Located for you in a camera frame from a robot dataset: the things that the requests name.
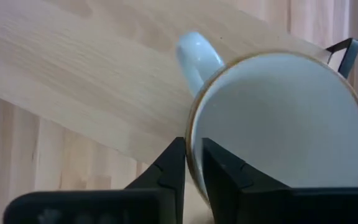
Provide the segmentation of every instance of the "tabletop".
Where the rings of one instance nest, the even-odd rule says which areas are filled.
[[[183,135],[192,99],[173,51],[186,31],[226,61],[271,48],[324,60],[325,47],[357,38],[357,9],[350,0],[0,0],[0,219],[29,191],[123,188]],[[349,81],[357,86],[357,74]],[[185,197],[185,223],[207,221],[191,183]]]

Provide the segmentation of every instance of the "gold rim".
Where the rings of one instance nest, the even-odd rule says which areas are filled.
[[[265,55],[265,54],[276,54],[276,53],[284,53],[284,54],[292,54],[292,55],[297,55],[303,58],[307,58],[309,60],[312,60],[316,63],[318,63],[319,65],[323,66],[324,68],[329,69],[330,71],[332,71],[333,75],[336,75],[339,80],[345,84],[346,88],[351,92],[353,98],[356,100],[357,105],[358,105],[358,95],[357,93],[354,91],[353,87],[350,86],[350,84],[347,82],[347,80],[341,75],[339,74],[337,71],[334,71],[332,68],[330,68],[327,64],[320,62],[319,60],[316,60],[313,57],[310,57],[308,55],[305,54],[301,54],[301,53],[297,53],[297,52],[290,52],[290,51],[285,51],[285,50],[270,50],[270,51],[263,51],[263,52],[257,52],[257,53],[252,53],[252,54],[248,54],[245,56],[241,56],[239,58],[236,58],[235,60],[233,60],[230,63],[227,63],[222,69],[218,70],[217,72],[215,72],[215,74],[209,79],[207,80],[202,89],[197,93],[195,100],[193,101],[193,104],[190,108],[190,114],[188,117],[188,121],[187,121],[187,125],[186,125],[186,133],[185,133],[185,142],[186,142],[186,158],[187,158],[187,163],[188,163],[188,167],[189,167],[189,171],[191,174],[191,178],[194,180],[195,184],[196,184],[196,188],[198,190],[198,192],[201,194],[202,198],[204,199],[204,201],[209,205],[209,200],[207,195],[205,194],[205,192],[203,192],[200,188],[200,183],[197,179],[196,176],[196,170],[197,168],[195,167],[195,158],[193,157],[193,149],[191,148],[191,135],[193,134],[193,125],[194,125],[194,119],[195,119],[195,115],[196,112],[198,110],[198,107],[202,101],[202,99],[204,98],[206,92],[209,90],[209,88],[213,85],[213,83],[221,76],[223,75],[227,70],[229,70],[230,68],[232,68],[233,66],[237,65],[238,63],[250,59],[250,58],[254,58],[256,56],[259,55]]]

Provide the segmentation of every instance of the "mug rim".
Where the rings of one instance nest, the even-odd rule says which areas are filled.
[[[239,64],[245,60],[248,60],[250,58],[258,57],[260,55],[277,54],[277,53],[278,54],[291,54],[291,55],[303,57],[307,60],[311,60],[311,61],[319,64],[320,66],[323,66],[324,68],[327,68],[328,70],[331,71],[331,74],[337,76],[339,78],[339,81],[341,81],[343,84],[345,84],[345,87],[348,89],[348,91],[350,91],[353,99],[356,101],[356,103],[358,105],[358,95],[357,95],[356,91],[353,89],[353,87],[349,84],[349,82],[339,72],[333,70],[326,63],[320,62],[316,58],[313,58],[313,57],[303,54],[303,53],[291,52],[288,50],[265,50],[265,51],[254,52],[251,54],[246,54],[246,55],[237,57],[234,60],[231,60],[229,63],[226,63],[222,68],[220,68],[218,71],[216,71],[208,80],[206,80],[204,82],[204,85],[201,87],[200,91],[197,93],[197,95],[195,96],[195,99],[193,100],[193,103],[190,108],[190,113],[189,113],[189,116],[187,119],[187,124],[186,124],[186,132],[185,132],[186,150],[185,150],[185,152],[186,152],[186,160],[188,163],[188,168],[190,171],[191,178],[195,182],[198,193],[200,193],[201,197],[203,198],[205,203],[207,203],[207,205],[209,205],[208,196],[206,195],[206,192],[204,192],[200,188],[200,182],[198,181],[198,178],[196,176],[197,167],[195,165],[195,158],[193,156],[193,148],[191,146],[191,142],[192,142],[191,136],[193,135],[196,112],[198,111],[198,108],[200,107],[200,104],[201,104],[202,100],[204,99],[206,92],[209,90],[209,88],[211,88],[211,86],[213,86],[214,82],[216,80],[218,80],[218,78],[221,75],[223,75],[226,71],[228,71],[229,69],[236,66],[237,64]]]

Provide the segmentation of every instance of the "white mug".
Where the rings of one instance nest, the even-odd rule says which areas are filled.
[[[196,32],[177,59],[195,97],[188,165],[206,200],[201,138],[290,187],[358,186],[358,96],[338,72],[281,50],[225,64]]]

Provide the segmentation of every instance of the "wooden table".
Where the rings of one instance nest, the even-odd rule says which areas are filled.
[[[26,109],[0,100],[0,220],[10,200],[33,190],[122,188],[183,135],[191,96],[173,51],[185,32],[203,33],[224,60],[266,48],[324,60],[323,48],[287,32],[322,47],[357,37],[357,8],[357,0],[0,0],[0,98]],[[357,86],[357,75],[349,81]],[[208,219],[191,184],[185,203],[185,223]]]

